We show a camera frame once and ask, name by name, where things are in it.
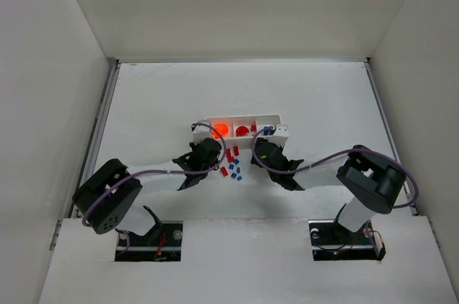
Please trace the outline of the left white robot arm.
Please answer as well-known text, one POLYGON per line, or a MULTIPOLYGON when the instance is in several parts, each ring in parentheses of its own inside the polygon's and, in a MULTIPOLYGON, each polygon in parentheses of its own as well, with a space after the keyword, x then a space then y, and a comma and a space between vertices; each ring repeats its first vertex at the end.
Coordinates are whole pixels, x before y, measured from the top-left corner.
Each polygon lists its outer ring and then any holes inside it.
POLYGON ((117 158, 106 161, 72 198, 83 226, 96 234, 114 229, 148 234, 157 223, 152 210, 142 208, 138 197, 196 186, 221 161, 222 145, 214 139, 205 138, 190 147, 183 156, 156 166, 127 166, 117 158))

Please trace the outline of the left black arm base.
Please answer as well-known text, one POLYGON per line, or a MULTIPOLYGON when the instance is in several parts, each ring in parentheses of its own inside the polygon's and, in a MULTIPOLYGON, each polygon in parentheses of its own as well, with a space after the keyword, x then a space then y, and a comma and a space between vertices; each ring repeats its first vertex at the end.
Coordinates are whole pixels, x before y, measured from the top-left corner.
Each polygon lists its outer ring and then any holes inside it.
POLYGON ((117 229, 116 262, 180 262, 184 224, 164 221, 146 205, 143 206, 153 222, 144 235, 117 229))

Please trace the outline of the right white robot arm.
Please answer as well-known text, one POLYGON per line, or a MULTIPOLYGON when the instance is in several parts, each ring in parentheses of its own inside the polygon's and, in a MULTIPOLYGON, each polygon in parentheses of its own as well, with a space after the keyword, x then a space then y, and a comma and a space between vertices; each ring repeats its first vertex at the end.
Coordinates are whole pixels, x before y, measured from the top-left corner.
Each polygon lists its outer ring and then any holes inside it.
POLYGON ((397 162, 360 145, 307 164, 288 159, 281 146, 258 138, 252 143, 251 163, 288 191, 344 186, 353 198, 335 223, 350 232, 359 231, 375 214, 391 213, 407 180, 407 171, 397 162))

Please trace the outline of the blue arch lego piece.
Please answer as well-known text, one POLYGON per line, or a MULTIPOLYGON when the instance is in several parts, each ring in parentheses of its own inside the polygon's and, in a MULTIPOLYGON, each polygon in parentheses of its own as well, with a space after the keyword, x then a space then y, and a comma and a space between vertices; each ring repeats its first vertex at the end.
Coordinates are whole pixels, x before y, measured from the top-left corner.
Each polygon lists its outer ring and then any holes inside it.
POLYGON ((265 126, 263 128, 263 135, 264 136, 269 136, 271 134, 271 127, 270 126, 265 126))

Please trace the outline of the orange round lego piece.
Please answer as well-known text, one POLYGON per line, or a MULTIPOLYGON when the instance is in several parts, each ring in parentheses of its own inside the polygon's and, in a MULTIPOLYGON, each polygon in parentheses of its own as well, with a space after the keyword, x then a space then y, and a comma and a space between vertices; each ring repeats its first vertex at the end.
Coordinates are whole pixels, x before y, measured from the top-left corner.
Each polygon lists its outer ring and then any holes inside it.
POLYGON ((212 131, 212 137, 219 139, 219 136, 226 138, 230 131, 229 126, 226 123, 216 123, 213 125, 214 130, 212 131))

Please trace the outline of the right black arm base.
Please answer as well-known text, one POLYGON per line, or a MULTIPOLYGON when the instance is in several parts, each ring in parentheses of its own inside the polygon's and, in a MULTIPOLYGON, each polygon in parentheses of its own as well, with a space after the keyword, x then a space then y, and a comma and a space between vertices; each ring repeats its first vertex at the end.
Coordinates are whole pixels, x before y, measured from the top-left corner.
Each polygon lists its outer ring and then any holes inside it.
POLYGON ((308 222, 313 260, 381 262, 387 248, 372 221, 367 220, 356 232, 338 224, 337 219, 319 219, 308 222))

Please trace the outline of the red round lego piece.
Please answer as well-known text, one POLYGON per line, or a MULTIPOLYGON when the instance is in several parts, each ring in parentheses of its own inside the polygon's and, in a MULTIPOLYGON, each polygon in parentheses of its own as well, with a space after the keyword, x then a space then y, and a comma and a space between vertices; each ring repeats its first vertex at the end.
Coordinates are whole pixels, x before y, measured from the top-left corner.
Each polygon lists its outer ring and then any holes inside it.
POLYGON ((241 125, 237 127, 235 130, 235 135, 237 137, 247 136, 249 133, 250 133, 250 129, 245 125, 241 125))

